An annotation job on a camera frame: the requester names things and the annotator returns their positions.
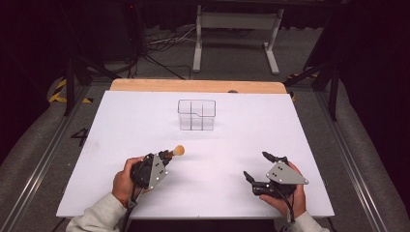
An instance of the metal stand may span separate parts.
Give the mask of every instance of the metal stand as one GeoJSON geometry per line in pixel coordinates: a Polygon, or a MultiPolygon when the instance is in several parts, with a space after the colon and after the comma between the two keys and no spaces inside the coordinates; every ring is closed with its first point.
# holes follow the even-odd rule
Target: metal stand
{"type": "Polygon", "coordinates": [[[283,10],[278,10],[277,14],[207,13],[202,12],[201,6],[198,6],[196,14],[196,44],[192,65],[194,73],[199,73],[201,69],[202,28],[237,28],[272,31],[271,39],[268,43],[264,43],[264,49],[272,74],[279,74],[278,64],[272,48],[278,34],[283,10]]]}
{"type": "MultiPolygon", "coordinates": [[[[67,60],[67,107],[65,112],[65,116],[67,116],[75,106],[74,79],[76,78],[80,85],[90,85],[93,81],[88,68],[93,68],[97,72],[102,73],[111,79],[121,78],[121,76],[107,70],[103,64],[97,64],[87,57],[87,52],[76,36],[61,2],[52,1],[51,4],[49,13],[59,32],[61,45],[65,48],[65,56],[67,60]]],[[[136,25],[136,30],[138,30],[137,33],[139,37],[138,35],[132,35],[132,37],[143,42],[143,35],[141,33],[142,27],[140,25],[140,5],[140,3],[133,3],[130,5],[130,9],[132,9],[130,17],[138,23],[136,25]]]]}
{"type": "Polygon", "coordinates": [[[337,87],[339,80],[339,71],[336,62],[322,63],[317,67],[310,68],[301,74],[293,76],[293,78],[288,79],[283,82],[285,87],[290,87],[293,84],[305,79],[312,74],[320,72],[316,77],[315,81],[311,84],[313,91],[323,91],[326,85],[331,82],[331,92],[329,96],[329,113],[334,121],[336,118],[336,103],[337,103],[337,87]]]}

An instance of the black cable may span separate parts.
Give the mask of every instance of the black cable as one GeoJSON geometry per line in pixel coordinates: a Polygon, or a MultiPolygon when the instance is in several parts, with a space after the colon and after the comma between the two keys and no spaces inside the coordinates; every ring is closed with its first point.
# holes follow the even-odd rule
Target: black cable
{"type": "Polygon", "coordinates": [[[173,73],[174,75],[178,76],[178,78],[185,80],[185,78],[183,78],[183,77],[180,76],[179,74],[175,73],[174,71],[170,70],[167,66],[165,66],[165,65],[161,64],[160,62],[156,61],[156,60],[155,60],[154,58],[152,58],[150,55],[145,54],[144,58],[145,58],[145,60],[147,60],[148,62],[151,62],[151,61],[149,61],[149,60],[147,59],[147,57],[152,60],[152,63],[163,67],[164,69],[168,70],[170,73],[173,73]]]}
{"type": "MultiPolygon", "coordinates": [[[[290,212],[290,214],[292,215],[293,214],[293,204],[295,203],[295,194],[292,194],[292,208],[289,208],[289,209],[291,209],[291,212],[290,212]]],[[[283,225],[283,227],[281,227],[281,229],[279,230],[279,232],[286,232],[287,231],[287,229],[288,229],[288,227],[289,227],[289,225],[283,225]]]]}
{"type": "Polygon", "coordinates": [[[169,38],[167,38],[167,36],[169,35],[168,33],[164,37],[162,37],[162,39],[159,39],[159,37],[157,36],[158,38],[157,40],[151,40],[147,44],[156,45],[155,47],[151,46],[149,48],[152,51],[167,51],[169,48],[173,47],[174,45],[185,43],[193,34],[194,34],[193,28],[186,32],[180,32],[180,35],[178,33],[175,33],[173,37],[169,37],[169,38]]]}
{"type": "Polygon", "coordinates": [[[178,41],[178,40],[182,40],[185,37],[190,38],[192,36],[192,34],[194,33],[194,30],[193,30],[194,28],[195,27],[191,28],[188,31],[184,31],[184,32],[175,32],[175,34],[172,37],[167,37],[170,33],[167,33],[162,38],[160,38],[156,34],[150,34],[150,35],[147,35],[146,37],[156,37],[155,40],[149,41],[148,44],[162,43],[162,42],[166,42],[166,41],[178,41]]]}
{"type": "MultiPolygon", "coordinates": [[[[136,64],[136,59],[133,59],[132,62],[129,65],[126,65],[125,67],[119,68],[117,70],[109,70],[109,71],[112,72],[112,73],[116,73],[116,74],[122,73],[122,72],[125,72],[125,71],[131,69],[135,64],[136,64]]],[[[104,74],[102,74],[101,72],[98,72],[98,71],[88,70],[88,72],[93,76],[104,76],[104,74]]]]}
{"type": "Polygon", "coordinates": [[[272,185],[272,188],[279,194],[279,196],[283,199],[283,201],[286,203],[287,208],[289,208],[290,211],[290,222],[295,222],[295,214],[293,213],[293,202],[292,201],[292,205],[289,203],[289,201],[287,200],[287,198],[279,191],[278,188],[276,188],[274,185],[272,185]]]}
{"type": "Polygon", "coordinates": [[[331,218],[330,218],[330,217],[326,217],[326,218],[328,219],[328,222],[329,222],[329,224],[331,225],[332,231],[333,231],[333,232],[337,232],[336,229],[335,229],[335,226],[334,226],[334,224],[333,224],[333,222],[332,222],[332,220],[331,220],[331,218]]]}
{"type": "Polygon", "coordinates": [[[107,70],[105,67],[101,67],[101,66],[95,64],[93,61],[88,60],[88,59],[86,59],[86,58],[84,58],[84,57],[82,57],[82,56],[80,56],[80,55],[76,55],[76,58],[77,58],[80,62],[82,62],[83,64],[85,64],[85,65],[87,65],[87,66],[89,66],[89,67],[94,68],[94,69],[97,70],[98,72],[103,73],[104,75],[106,75],[107,77],[109,77],[109,78],[111,78],[111,79],[121,78],[121,76],[119,76],[119,75],[117,75],[117,74],[115,74],[115,73],[113,73],[113,72],[107,70]]]}
{"type": "Polygon", "coordinates": [[[136,202],[136,198],[142,193],[142,188],[140,188],[138,195],[135,196],[136,187],[137,187],[137,186],[136,186],[135,184],[133,184],[133,187],[132,187],[132,195],[131,195],[130,201],[131,201],[134,205],[133,205],[133,207],[128,207],[128,208],[127,208],[127,212],[126,212],[126,214],[124,215],[123,226],[121,227],[121,232],[126,232],[127,223],[128,223],[128,221],[129,221],[131,212],[132,212],[132,210],[136,207],[136,205],[138,204],[138,202],[136,202]]]}
{"type": "MultiPolygon", "coordinates": [[[[148,60],[148,59],[146,59],[146,60],[147,60],[148,62],[152,63],[152,64],[160,65],[160,64],[158,64],[158,61],[156,61],[156,62],[157,62],[157,63],[156,63],[156,62],[150,61],[150,60],[148,60]]],[[[190,77],[191,77],[191,72],[190,72],[191,68],[190,68],[189,65],[177,65],[177,66],[166,66],[166,65],[163,65],[163,66],[165,66],[165,67],[178,67],[178,68],[185,67],[185,68],[188,69],[189,79],[190,79],[190,77]]]]}
{"type": "Polygon", "coordinates": [[[169,35],[170,33],[168,31],[159,31],[159,32],[155,32],[155,33],[151,33],[151,34],[147,34],[145,35],[145,37],[158,37],[158,34],[165,34],[164,37],[166,37],[167,35],[169,35]]]}
{"type": "Polygon", "coordinates": [[[57,223],[57,225],[54,227],[54,229],[51,230],[51,232],[57,231],[58,227],[60,227],[60,225],[61,225],[65,220],[66,220],[65,217],[62,218],[62,219],[57,223]]]}
{"type": "Polygon", "coordinates": [[[133,66],[130,66],[129,71],[128,71],[128,75],[127,78],[134,78],[136,76],[136,72],[138,71],[138,58],[135,58],[135,71],[133,72],[133,74],[131,74],[131,70],[133,66]]]}

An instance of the wire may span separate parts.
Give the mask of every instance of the wire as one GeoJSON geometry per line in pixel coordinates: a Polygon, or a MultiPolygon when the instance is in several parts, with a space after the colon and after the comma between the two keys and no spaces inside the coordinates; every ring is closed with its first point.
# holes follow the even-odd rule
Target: wire
{"type": "Polygon", "coordinates": [[[138,71],[138,58],[135,58],[135,71],[131,74],[131,70],[132,70],[133,66],[130,66],[128,74],[127,74],[127,78],[134,78],[136,76],[136,72],[138,71]]]}
{"type": "Polygon", "coordinates": [[[173,37],[171,38],[167,38],[169,33],[167,33],[163,39],[160,39],[159,36],[155,35],[155,34],[151,34],[148,35],[148,37],[154,37],[155,36],[155,40],[150,40],[150,42],[147,43],[148,49],[151,52],[154,51],[166,51],[169,48],[171,48],[174,45],[177,44],[182,44],[186,41],[192,41],[195,42],[195,40],[192,40],[190,37],[193,35],[193,30],[196,27],[192,27],[190,30],[188,30],[187,32],[183,32],[184,34],[182,35],[178,35],[178,33],[175,33],[173,37]]]}
{"type": "Polygon", "coordinates": [[[143,191],[143,189],[140,188],[138,195],[135,197],[135,190],[136,190],[136,185],[133,184],[133,187],[132,187],[132,195],[131,195],[130,201],[132,201],[132,203],[134,203],[134,206],[127,208],[127,212],[126,212],[126,214],[124,215],[123,225],[121,226],[121,232],[125,232],[125,231],[126,231],[126,229],[127,229],[127,224],[128,224],[128,221],[129,221],[131,212],[132,212],[132,210],[135,208],[135,206],[138,204],[138,202],[136,202],[136,199],[141,195],[141,193],[142,193],[142,191],[143,191]]]}
{"type": "MultiPolygon", "coordinates": [[[[116,73],[116,74],[125,72],[125,71],[131,69],[134,65],[136,65],[136,60],[137,59],[133,59],[132,62],[129,65],[126,65],[125,67],[122,67],[122,68],[117,69],[117,70],[111,70],[110,72],[116,73]]],[[[104,74],[102,74],[101,72],[98,72],[98,71],[88,70],[88,72],[93,76],[104,76],[104,74]]]]}
{"type": "Polygon", "coordinates": [[[57,231],[58,227],[60,227],[60,225],[61,225],[65,220],[66,220],[65,217],[62,218],[62,219],[57,223],[57,225],[55,225],[54,229],[51,230],[51,232],[57,231]]]}
{"type": "Polygon", "coordinates": [[[295,204],[295,194],[292,194],[292,209],[293,209],[293,204],[295,204]]]}
{"type": "Polygon", "coordinates": [[[152,58],[152,57],[151,57],[150,55],[148,55],[148,54],[146,54],[146,55],[144,56],[144,58],[145,58],[145,60],[148,61],[148,62],[151,62],[151,63],[153,63],[153,64],[155,64],[155,65],[159,65],[159,66],[163,67],[164,69],[168,70],[170,73],[173,73],[174,75],[178,76],[178,78],[180,78],[180,79],[184,79],[184,80],[185,80],[185,78],[183,78],[183,77],[180,76],[179,74],[175,73],[174,71],[172,71],[172,70],[169,69],[168,67],[188,67],[188,68],[189,68],[189,71],[190,71],[190,66],[188,66],[188,65],[184,65],[184,66],[165,66],[165,65],[161,64],[160,62],[158,62],[157,60],[155,60],[154,58],[152,58]]]}
{"type": "Polygon", "coordinates": [[[333,224],[333,222],[332,222],[332,220],[331,220],[331,218],[330,218],[330,217],[327,217],[327,219],[328,219],[329,224],[331,225],[332,231],[333,231],[333,232],[337,232],[336,229],[335,229],[335,226],[334,226],[334,224],[333,224]]]}
{"type": "Polygon", "coordinates": [[[289,203],[289,201],[286,199],[286,197],[279,191],[278,188],[276,188],[274,185],[272,185],[272,188],[279,194],[279,196],[283,199],[283,201],[286,203],[287,208],[289,208],[290,211],[290,222],[295,222],[295,214],[293,213],[293,201],[292,205],[289,203]]]}

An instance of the dark floor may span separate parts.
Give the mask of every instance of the dark floor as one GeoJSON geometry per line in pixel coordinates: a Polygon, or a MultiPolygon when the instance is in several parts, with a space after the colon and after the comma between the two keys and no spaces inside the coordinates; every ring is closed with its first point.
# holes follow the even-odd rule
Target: dark floor
{"type": "MultiPolygon", "coordinates": [[[[272,75],[269,70],[261,49],[269,33],[263,31],[252,31],[244,37],[211,32],[204,38],[200,73],[189,74],[186,67],[171,69],[191,79],[283,81],[291,73],[302,71],[320,33],[320,29],[279,31],[274,53],[280,75],[272,75]]],[[[194,43],[186,41],[150,55],[164,65],[191,66],[193,50],[194,43]]],[[[175,78],[142,58],[135,77],[175,78]]],[[[403,203],[350,106],[342,83],[336,123],[327,114],[328,91],[314,93],[309,83],[305,80],[289,91],[295,93],[296,110],[335,210],[336,215],[331,218],[335,229],[410,231],[403,203]]],[[[80,103],[68,117],[63,117],[65,104],[53,102],[17,142],[0,167],[0,225],[7,226],[2,231],[51,231],[61,220],[55,213],[81,151],[81,139],[72,135],[91,128],[103,92],[109,86],[107,78],[96,77],[90,87],[78,87],[80,99],[94,101],[80,103]]],[[[331,228],[327,218],[318,221],[331,228]]],[[[57,231],[64,231],[67,223],[64,221],[57,231]]],[[[277,220],[276,228],[281,225],[283,220],[277,220]]]]}

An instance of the white metal stand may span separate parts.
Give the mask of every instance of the white metal stand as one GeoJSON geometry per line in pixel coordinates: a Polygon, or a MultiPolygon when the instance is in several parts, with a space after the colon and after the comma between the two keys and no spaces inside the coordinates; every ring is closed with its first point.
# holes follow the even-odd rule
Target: white metal stand
{"type": "Polygon", "coordinates": [[[196,44],[192,70],[195,73],[199,73],[201,68],[202,28],[259,29],[272,31],[271,39],[268,43],[264,43],[264,49],[272,74],[279,74],[278,64],[275,60],[272,48],[278,34],[282,15],[283,10],[278,10],[277,14],[206,13],[202,12],[201,6],[198,6],[196,17],[196,44]]]}

